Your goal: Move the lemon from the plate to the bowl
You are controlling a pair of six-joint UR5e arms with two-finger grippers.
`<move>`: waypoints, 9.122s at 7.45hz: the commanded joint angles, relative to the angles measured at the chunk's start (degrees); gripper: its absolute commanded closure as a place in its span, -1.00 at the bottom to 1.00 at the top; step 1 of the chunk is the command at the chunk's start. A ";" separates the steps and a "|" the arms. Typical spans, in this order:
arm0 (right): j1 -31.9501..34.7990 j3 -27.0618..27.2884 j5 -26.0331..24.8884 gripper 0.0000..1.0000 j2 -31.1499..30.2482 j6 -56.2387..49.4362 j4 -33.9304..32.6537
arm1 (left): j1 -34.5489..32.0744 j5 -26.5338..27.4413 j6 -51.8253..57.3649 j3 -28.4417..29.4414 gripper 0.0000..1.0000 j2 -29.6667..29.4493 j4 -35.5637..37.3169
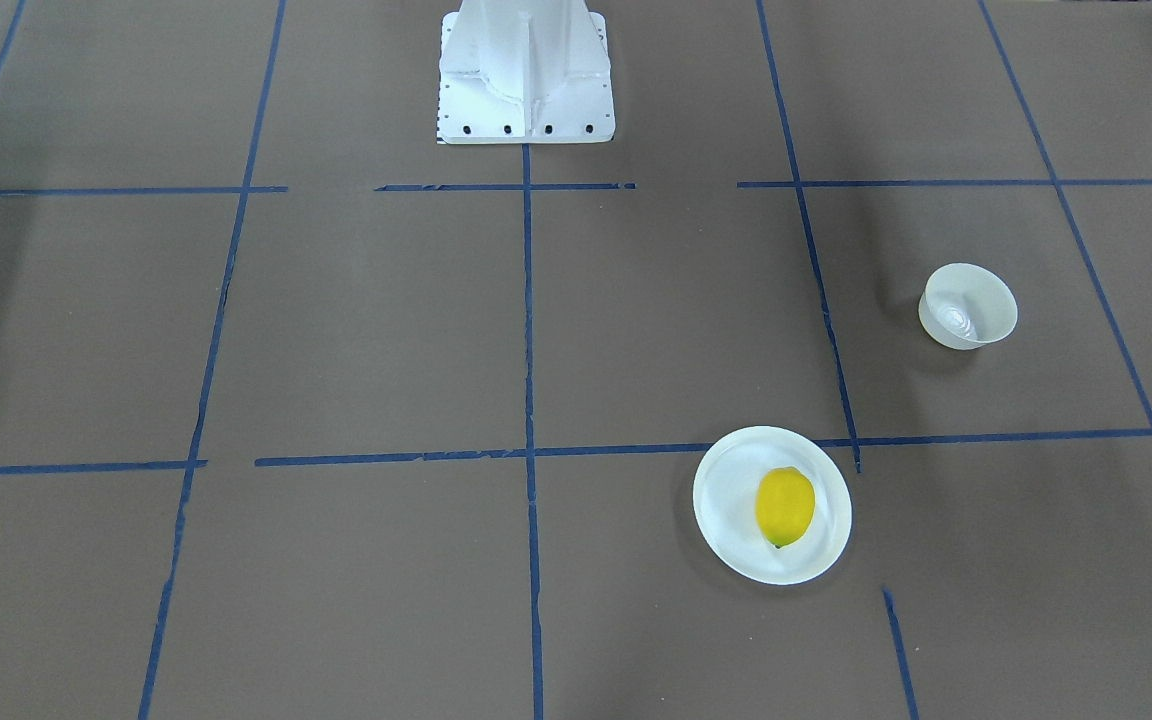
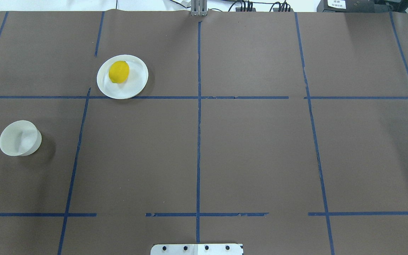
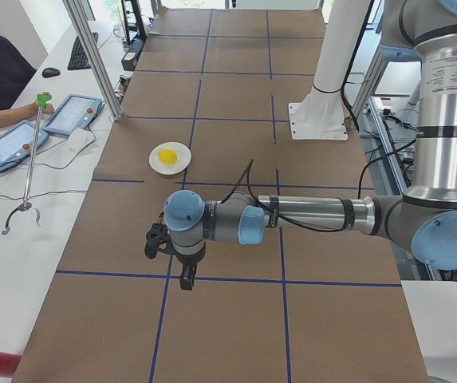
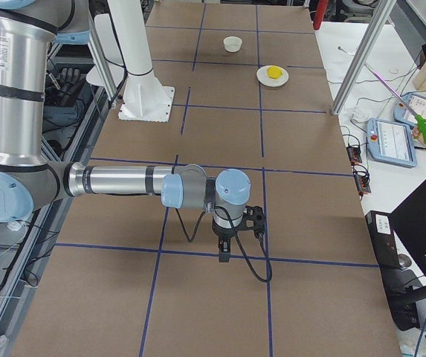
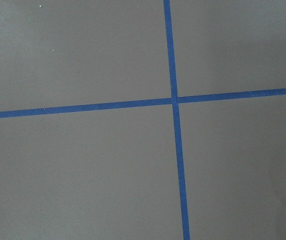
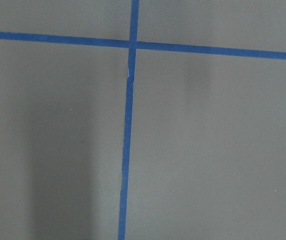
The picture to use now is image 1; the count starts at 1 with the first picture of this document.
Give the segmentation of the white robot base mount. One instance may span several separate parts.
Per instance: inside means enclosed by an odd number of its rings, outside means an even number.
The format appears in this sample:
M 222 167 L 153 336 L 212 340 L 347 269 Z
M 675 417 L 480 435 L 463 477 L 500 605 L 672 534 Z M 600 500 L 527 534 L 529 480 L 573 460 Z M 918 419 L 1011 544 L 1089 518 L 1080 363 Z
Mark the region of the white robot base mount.
M 463 1 L 439 40 L 435 142 L 616 136 L 608 26 L 585 1 Z

